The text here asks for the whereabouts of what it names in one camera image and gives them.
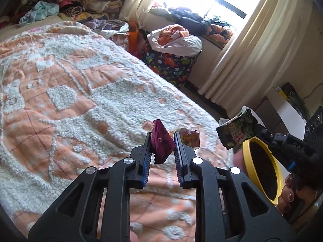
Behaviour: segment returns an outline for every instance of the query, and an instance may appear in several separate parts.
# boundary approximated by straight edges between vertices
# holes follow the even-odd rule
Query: bed
[[[198,127],[199,156],[232,165],[218,123],[140,60],[78,22],[33,28],[0,44],[0,202],[24,236],[88,166],[112,166],[142,145],[152,121],[171,133]],[[153,164],[130,194],[142,241],[194,241],[195,190],[177,181],[174,156]]]

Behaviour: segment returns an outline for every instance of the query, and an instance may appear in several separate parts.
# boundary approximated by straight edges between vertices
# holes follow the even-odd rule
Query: blanket
[[[110,167],[142,145],[155,119],[168,131],[198,127],[199,156],[232,165],[205,110],[81,23],[7,39],[0,65],[0,202],[25,236],[85,168]],[[180,188],[173,154],[151,163],[147,187],[130,194],[134,232],[140,242],[194,241],[195,190]]]

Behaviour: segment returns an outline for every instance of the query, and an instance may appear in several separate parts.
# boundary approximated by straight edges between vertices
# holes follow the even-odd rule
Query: window frame
[[[224,7],[228,8],[229,10],[231,10],[232,12],[236,13],[238,16],[240,16],[242,19],[244,19],[246,17],[246,13],[244,13],[243,11],[241,11],[240,9],[238,9],[237,7],[233,6],[232,4],[228,3],[225,0],[215,0],[215,2],[217,2],[220,5],[223,5]]]

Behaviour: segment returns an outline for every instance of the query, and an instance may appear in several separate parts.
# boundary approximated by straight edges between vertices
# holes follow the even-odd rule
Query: orange towel
[[[171,41],[180,37],[189,37],[189,32],[179,24],[170,25],[166,30],[162,31],[159,35],[157,42],[164,46]]]

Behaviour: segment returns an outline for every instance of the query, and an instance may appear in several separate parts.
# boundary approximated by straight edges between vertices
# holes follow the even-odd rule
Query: orange object
[[[164,62],[165,62],[165,64],[170,65],[171,67],[177,67],[178,64],[175,64],[174,63],[174,60],[171,57],[169,57],[169,56],[170,56],[169,53],[166,53],[165,54],[165,56],[164,56]]]
[[[137,51],[139,30],[135,22],[129,24],[129,53],[134,54]]]
[[[179,24],[170,25],[166,30],[161,31],[157,42],[164,46],[180,37],[189,37],[189,32]]]

